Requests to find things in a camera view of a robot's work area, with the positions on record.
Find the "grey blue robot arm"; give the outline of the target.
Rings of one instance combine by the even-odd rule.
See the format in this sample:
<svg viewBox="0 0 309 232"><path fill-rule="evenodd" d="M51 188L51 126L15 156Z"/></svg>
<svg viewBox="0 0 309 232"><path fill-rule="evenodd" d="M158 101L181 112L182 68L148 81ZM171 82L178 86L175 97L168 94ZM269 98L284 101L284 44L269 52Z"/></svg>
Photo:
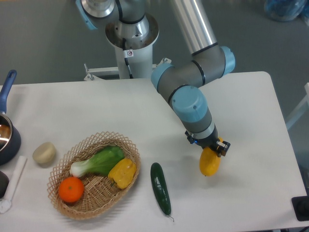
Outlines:
<svg viewBox="0 0 309 232"><path fill-rule="evenodd" d="M219 46L202 2L173 0L171 7L191 53L179 68L168 61L153 64L158 23L145 11L143 0L78 0L77 8L89 29L92 19L108 19L106 38L114 47L121 79L149 78L186 129L191 144L225 156L230 143L221 141L200 87L233 71L234 54Z"/></svg>

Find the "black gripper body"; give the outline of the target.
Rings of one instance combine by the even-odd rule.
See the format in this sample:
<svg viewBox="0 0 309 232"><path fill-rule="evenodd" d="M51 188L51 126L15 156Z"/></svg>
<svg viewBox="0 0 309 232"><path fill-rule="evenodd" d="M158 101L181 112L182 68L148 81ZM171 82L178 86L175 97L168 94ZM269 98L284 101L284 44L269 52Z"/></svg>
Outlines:
<svg viewBox="0 0 309 232"><path fill-rule="evenodd" d="M210 147L218 140L218 131L216 126L210 127L210 132L208 132L208 130L205 130L205 132L206 135L204 135L203 133L198 133L198 135L192 134L192 136L196 140L194 144L200 146L202 149Z"/></svg>

